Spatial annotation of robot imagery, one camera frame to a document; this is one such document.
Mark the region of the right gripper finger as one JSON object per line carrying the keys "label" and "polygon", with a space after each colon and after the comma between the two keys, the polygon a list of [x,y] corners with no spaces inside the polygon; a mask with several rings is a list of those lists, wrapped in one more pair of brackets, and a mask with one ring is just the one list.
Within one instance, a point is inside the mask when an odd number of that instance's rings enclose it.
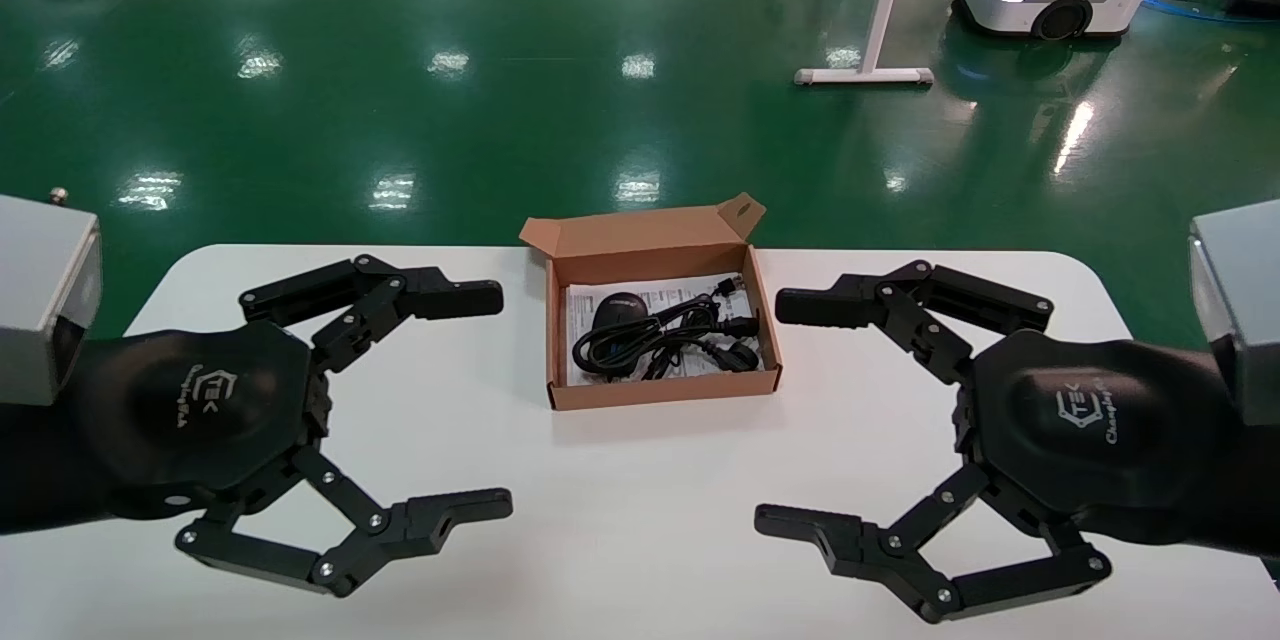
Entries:
{"label": "right gripper finger", "polygon": [[940,381],[969,381],[972,346],[942,316],[1002,337],[1043,333],[1051,301],[924,260],[906,262],[886,275],[844,274],[831,288],[785,288],[774,297],[781,324],[803,326],[877,326]]}

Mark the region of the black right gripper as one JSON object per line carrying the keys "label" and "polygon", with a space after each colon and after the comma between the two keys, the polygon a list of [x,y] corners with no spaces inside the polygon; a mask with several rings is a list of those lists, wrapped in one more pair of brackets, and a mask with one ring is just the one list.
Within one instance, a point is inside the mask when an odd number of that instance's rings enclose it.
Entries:
{"label": "black right gripper", "polygon": [[[890,527],[760,504],[755,530],[813,544],[832,575],[884,586],[927,623],[1101,584],[1111,562],[1080,532],[1277,554],[1277,429],[1242,420],[1206,353],[1021,330],[974,358],[954,426],[970,465]],[[922,549],[980,497],[1050,556],[952,579],[934,568]]]}

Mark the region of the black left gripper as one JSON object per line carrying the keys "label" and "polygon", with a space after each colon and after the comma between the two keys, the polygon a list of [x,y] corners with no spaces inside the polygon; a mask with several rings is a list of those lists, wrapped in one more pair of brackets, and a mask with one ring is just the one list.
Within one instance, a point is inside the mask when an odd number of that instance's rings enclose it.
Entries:
{"label": "black left gripper", "polygon": [[[323,371],[348,369],[408,317],[498,315],[499,283],[454,283],[440,268],[360,253],[257,285],[239,307],[252,324],[230,332],[88,340],[51,406],[4,406],[3,531],[207,508],[177,534],[177,550],[214,570],[346,598],[390,562],[438,554],[457,526],[513,513],[506,488],[383,507],[306,447],[328,433]],[[282,329],[330,312],[338,316],[312,335],[312,352]],[[340,543],[312,552],[236,531],[300,483],[351,522]]]}

